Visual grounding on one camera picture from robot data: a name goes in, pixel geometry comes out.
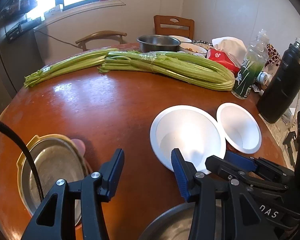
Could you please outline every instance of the food bowl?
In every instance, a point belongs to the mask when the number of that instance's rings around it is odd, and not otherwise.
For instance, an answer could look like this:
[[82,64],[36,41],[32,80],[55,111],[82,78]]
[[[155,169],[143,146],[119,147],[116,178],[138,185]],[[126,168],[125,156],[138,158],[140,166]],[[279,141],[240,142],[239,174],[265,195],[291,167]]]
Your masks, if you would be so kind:
[[193,40],[192,43],[195,45],[198,45],[206,50],[213,49],[213,44],[210,42],[207,42],[207,41]]
[[[42,137],[36,135],[27,147],[38,170],[44,195],[58,179],[73,182],[84,179],[90,173],[75,143],[64,135],[49,134]],[[17,169],[20,198],[28,212],[33,215],[40,205],[40,198],[34,176],[23,153],[17,161]],[[75,225],[78,225],[81,219],[80,200],[75,201],[74,216]]]
[[210,173],[206,158],[216,155],[223,159],[226,152],[221,126],[207,112],[193,106],[172,106],[159,113],[151,125],[150,143],[159,161],[171,171],[174,148],[205,174]]
[[181,42],[165,35],[144,35],[137,38],[142,52],[179,51]]
[[175,38],[175,39],[177,39],[181,42],[185,42],[185,43],[191,43],[192,42],[191,39],[188,39],[188,38],[183,37],[183,36],[169,35],[169,37]]
[[224,103],[217,110],[217,120],[226,140],[235,149],[247,154],[260,149],[260,128],[246,109],[233,103]]
[[191,43],[181,43],[180,44],[180,51],[184,51],[189,54],[206,57],[207,56],[207,50]]

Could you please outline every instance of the metal screw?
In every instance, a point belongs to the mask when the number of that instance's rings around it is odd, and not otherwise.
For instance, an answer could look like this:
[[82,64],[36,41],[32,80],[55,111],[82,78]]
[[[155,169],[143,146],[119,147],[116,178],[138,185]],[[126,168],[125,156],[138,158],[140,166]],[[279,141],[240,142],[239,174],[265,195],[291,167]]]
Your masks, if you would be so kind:
[[94,179],[99,178],[100,175],[101,175],[101,174],[100,174],[99,172],[97,172],[97,171],[94,172],[94,173],[91,173],[91,177],[94,178]]
[[58,179],[58,180],[57,180],[57,185],[58,185],[58,186],[62,186],[64,183],[65,183],[65,180],[64,180],[64,179]]
[[198,171],[195,173],[196,178],[202,179],[204,177],[204,173],[201,171]]
[[233,186],[238,186],[239,185],[239,181],[237,179],[231,179],[230,183],[233,185]]
[[247,187],[246,187],[246,190],[247,190],[248,192],[252,192],[252,191],[253,191],[253,187],[247,186]]

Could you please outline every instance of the tissue box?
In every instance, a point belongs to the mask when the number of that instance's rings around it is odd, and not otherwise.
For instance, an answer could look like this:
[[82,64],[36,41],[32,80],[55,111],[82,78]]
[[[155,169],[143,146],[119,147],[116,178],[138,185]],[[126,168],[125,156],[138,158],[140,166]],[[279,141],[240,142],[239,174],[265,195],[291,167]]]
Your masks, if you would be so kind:
[[234,74],[235,77],[238,75],[240,68],[238,68],[232,62],[232,60],[228,57],[228,55],[225,52],[216,49],[209,49],[207,53],[207,58],[225,66]]

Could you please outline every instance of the celery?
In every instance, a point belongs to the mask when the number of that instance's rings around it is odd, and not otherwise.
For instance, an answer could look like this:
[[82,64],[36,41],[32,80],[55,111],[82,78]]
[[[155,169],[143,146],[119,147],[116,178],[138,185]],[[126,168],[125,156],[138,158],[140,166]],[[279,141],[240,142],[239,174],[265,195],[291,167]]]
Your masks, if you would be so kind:
[[213,90],[231,90],[233,73],[223,65],[199,56],[178,52],[109,52],[99,71],[140,70],[174,77]]
[[56,77],[56,76],[60,76],[60,75],[70,73],[73,71],[100,65],[100,64],[104,63],[105,57],[106,56],[101,56],[101,57],[97,57],[97,58],[88,58],[88,59],[78,62],[77,64],[74,64],[72,66],[56,70],[56,71],[50,73],[49,75],[44,75],[42,77],[37,76],[37,77],[28,78],[28,79],[26,78],[26,81],[24,82],[24,86],[26,88],[33,87],[34,85],[36,85],[42,81],[48,80],[48,79]]
[[26,76],[24,86],[32,87],[44,80],[58,75],[99,65],[104,62],[105,56],[108,55],[108,53],[111,51],[118,51],[118,49],[109,48],[88,51],[84,54],[73,56],[55,64],[45,66],[42,69],[32,73],[31,75]]

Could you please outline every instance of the white paper bowl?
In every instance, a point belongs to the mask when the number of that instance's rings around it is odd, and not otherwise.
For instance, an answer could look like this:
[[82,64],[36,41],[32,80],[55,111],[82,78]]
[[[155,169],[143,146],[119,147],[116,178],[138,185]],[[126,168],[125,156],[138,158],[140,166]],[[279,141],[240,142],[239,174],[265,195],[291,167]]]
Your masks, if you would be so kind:
[[181,43],[179,47],[180,47],[180,51],[184,51],[186,53],[201,56],[201,57],[206,57],[208,53],[205,48],[202,48],[192,43]]
[[186,42],[186,43],[191,43],[192,42],[191,39],[188,39],[186,37],[176,36],[176,35],[169,35],[169,36],[172,37],[172,38],[175,38],[175,39],[177,39],[177,40],[179,40],[181,42]]
[[205,174],[210,173],[206,158],[215,155],[223,159],[226,152],[221,126],[207,112],[193,106],[172,106],[158,114],[151,125],[150,143],[159,161],[171,171],[174,148]]
[[226,140],[235,149],[247,154],[260,149],[260,128],[246,109],[233,103],[224,103],[217,110],[217,120]]

